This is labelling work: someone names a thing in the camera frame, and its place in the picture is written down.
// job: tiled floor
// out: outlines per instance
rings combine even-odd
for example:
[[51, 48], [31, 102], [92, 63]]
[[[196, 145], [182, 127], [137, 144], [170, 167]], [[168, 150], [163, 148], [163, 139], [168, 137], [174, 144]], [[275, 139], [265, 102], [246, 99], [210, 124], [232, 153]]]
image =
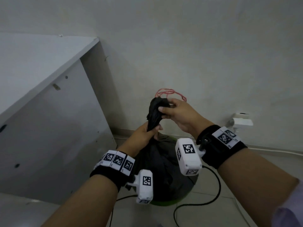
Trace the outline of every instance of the tiled floor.
[[[120, 146], [125, 140], [116, 139]], [[303, 180], [303, 160], [296, 157], [277, 157], [262, 155], [291, 175]], [[177, 221], [181, 227], [201, 227], [201, 226], [233, 226], [255, 227], [255, 223], [239, 204], [239, 212], [234, 196], [226, 184], [221, 179], [221, 195], [217, 201], [207, 206], [185, 206], [177, 211]], [[192, 192], [178, 205], [186, 203], [203, 203], [212, 200], [218, 192], [218, 181], [216, 177], [207, 169], [200, 173], [198, 181]], [[122, 188], [118, 198], [135, 194]], [[127, 198], [115, 204], [112, 227], [176, 227], [173, 219], [173, 212], [176, 205], [160, 207], [153, 205], [137, 205], [135, 198]]]

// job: white wall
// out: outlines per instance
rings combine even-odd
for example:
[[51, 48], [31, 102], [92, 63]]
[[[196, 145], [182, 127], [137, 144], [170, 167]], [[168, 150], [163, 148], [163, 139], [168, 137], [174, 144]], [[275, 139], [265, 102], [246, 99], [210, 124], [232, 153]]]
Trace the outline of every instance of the white wall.
[[303, 0], [0, 0], [0, 31], [99, 36], [109, 57], [96, 62], [110, 72], [95, 73], [94, 89], [110, 126], [136, 129], [156, 91], [168, 87], [219, 125], [250, 113], [254, 128], [239, 134], [248, 144], [303, 150], [302, 7]]

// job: hand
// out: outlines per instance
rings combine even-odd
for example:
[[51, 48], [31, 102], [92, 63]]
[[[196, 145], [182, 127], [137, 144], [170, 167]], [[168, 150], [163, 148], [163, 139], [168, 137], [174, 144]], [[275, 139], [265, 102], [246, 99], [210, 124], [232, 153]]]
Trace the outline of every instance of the hand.
[[166, 114], [163, 119], [171, 119], [182, 131], [190, 133], [195, 139], [207, 127], [214, 125], [211, 121], [202, 117], [187, 102], [179, 99], [168, 99], [175, 108], [159, 107], [159, 111]]
[[162, 126], [159, 124], [153, 130], [147, 132], [147, 124], [148, 122], [138, 127], [117, 150], [134, 157], [146, 147], [152, 137], [157, 140], [158, 130], [163, 130]]

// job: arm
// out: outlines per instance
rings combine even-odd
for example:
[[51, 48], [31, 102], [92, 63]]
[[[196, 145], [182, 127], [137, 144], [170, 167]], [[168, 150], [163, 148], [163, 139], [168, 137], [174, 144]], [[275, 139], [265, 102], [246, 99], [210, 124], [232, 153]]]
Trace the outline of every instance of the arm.
[[[195, 139], [214, 123], [198, 114], [188, 103], [170, 99], [175, 108], [160, 107], [164, 119], [172, 119]], [[218, 173], [258, 226], [271, 226], [275, 209], [298, 184], [298, 179], [245, 148], [228, 158]]]
[[[136, 156], [149, 140], [157, 135], [161, 126], [146, 132], [147, 123], [140, 126], [117, 150]], [[117, 199], [117, 186], [103, 175], [87, 180], [42, 227], [106, 226]]]

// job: screw hole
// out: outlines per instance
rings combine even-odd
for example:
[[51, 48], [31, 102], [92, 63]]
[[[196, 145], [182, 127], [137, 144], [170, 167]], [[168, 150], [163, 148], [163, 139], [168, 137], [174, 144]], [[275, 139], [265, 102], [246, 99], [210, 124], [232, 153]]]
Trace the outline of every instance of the screw hole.
[[6, 128], [7, 124], [4, 124], [1, 128], [0, 128], [0, 133]]

